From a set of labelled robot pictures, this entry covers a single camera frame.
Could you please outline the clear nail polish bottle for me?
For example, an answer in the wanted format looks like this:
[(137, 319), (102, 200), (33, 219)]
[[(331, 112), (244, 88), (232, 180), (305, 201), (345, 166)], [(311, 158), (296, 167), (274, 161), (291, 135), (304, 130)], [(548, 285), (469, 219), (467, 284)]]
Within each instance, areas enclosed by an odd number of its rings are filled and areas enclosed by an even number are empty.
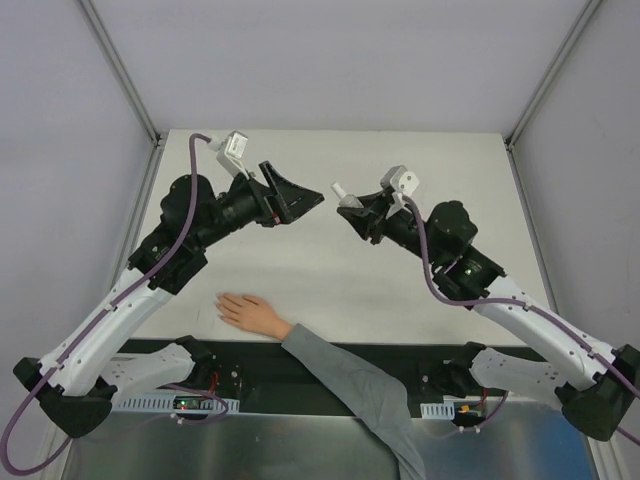
[(341, 208), (352, 208), (352, 209), (361, 209), (363, 208), (363, 204), (353, 194), (347, 193), (339, 182), (334, 182), (331, 184), (331, 189), (334, 194), (338, 198), (338, 206)]

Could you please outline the grey sleeved forearm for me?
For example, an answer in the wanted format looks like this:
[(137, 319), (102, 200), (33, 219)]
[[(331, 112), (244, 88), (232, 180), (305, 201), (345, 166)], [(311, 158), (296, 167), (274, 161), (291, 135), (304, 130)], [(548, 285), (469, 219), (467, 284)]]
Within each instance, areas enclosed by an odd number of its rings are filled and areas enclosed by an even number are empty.
[(401, 479), (425, 479), (415, 444), (406, 387), (375, 365), (296, 325), (282, 341), (395, 456)]

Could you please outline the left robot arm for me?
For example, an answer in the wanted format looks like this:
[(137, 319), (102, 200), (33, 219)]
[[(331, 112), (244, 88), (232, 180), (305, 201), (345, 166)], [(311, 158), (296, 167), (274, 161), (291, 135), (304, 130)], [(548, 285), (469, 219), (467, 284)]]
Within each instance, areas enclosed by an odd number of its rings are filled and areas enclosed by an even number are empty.
[(283, 178), (269, 162), (260, 170), (263, 182), (238, 174), (221, 194), (202, 175), (176, 179), (160, 203), (159, 225), (129, 257), (96, 311), (56, 350), (16, 364), (14, 375), (70, 438), (95, 430), (125, 399), (169, 384), (199, 389), (209, 382), (211, 354), (191, 335), (132, 362), (113, 357), (206, 266), (208, 247), (250, 223), (291, 224), (324, 200)]

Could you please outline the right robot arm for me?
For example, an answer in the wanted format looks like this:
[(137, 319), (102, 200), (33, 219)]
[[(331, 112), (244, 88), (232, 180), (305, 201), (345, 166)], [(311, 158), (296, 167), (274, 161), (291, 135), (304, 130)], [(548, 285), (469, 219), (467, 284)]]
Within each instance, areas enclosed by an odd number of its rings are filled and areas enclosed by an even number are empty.
[(481, 387), (514, 393), (560, 411), (598, 441), (624, 431), (621, 422), (639, 398), (638, 350), (600, 341), (534, 300), (473, 247), (478, 229), (460, 201), (439, 203), (423, 219), (409, 195), (390, 187), (361, 197), (339, 184), (332, 189), (338, 214), (363, 240), (389, 239), (420, 257), (427, 287), (438, 301), (495, 322), (541, 357), (511, 357), (469, 342), (461, 359), (431, 375), (435, 388), (457, 397)]

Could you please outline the person's hand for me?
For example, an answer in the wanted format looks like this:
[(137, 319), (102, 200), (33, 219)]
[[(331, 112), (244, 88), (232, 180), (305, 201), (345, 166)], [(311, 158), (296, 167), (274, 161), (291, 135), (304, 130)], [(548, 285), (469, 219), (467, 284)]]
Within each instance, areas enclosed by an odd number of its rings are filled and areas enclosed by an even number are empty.
[(239, 330), (284, 341), (293, 326), (264, 299), (252, 295), (222, 293), (216, 297), (219, 318)]

